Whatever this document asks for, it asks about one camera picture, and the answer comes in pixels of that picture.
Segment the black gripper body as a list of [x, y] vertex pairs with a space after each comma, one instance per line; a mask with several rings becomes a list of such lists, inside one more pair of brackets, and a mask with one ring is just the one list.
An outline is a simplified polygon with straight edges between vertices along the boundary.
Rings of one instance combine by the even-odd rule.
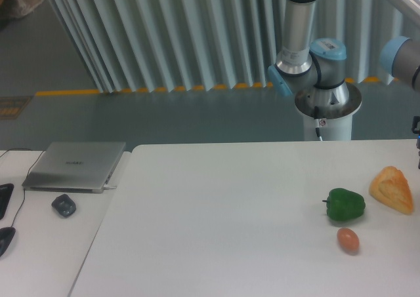
[[411, 124], [412, 133], [417, 135], [416, 148], [418, 150], [418, 156], [420, 156], [420, 128], [419, 128], [420, 116], [416, 115], [413, 117]]

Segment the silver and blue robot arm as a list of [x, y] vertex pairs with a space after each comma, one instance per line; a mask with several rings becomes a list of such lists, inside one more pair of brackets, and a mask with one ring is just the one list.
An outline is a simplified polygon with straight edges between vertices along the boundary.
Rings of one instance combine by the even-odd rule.
[[[419, 26], [419, 0], [389, 0]], [[304, 139], [351, 140], [352, 118], [362, 95], [345, 83], [347, 49], [338, 39], [310, 42], [317, 0], [286, 0], [282, 49], [268, 67], [268, 78], [281, 96], [295, 94], [303, 117]], [[419, 42], [399, 36], [380, 53], [382, 68], [419, 92]]]

